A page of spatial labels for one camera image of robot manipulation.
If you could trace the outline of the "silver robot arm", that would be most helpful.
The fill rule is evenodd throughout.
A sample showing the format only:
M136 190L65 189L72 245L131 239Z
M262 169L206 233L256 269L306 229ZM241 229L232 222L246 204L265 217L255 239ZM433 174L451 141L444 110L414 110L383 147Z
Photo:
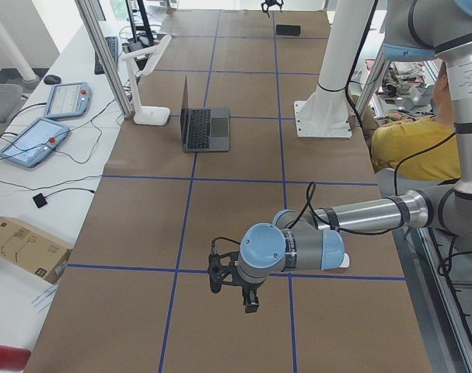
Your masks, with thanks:
M229 266L210 273L214 292L231 275L242 290L246 312L258 310L258 288L274 272L348 267L345 234L429 227L472 239L472 1L389 2L383 51L394 60L440 58L448 66L460 179L336 207L305 203L301 211L285 209L271 222L253 225Z

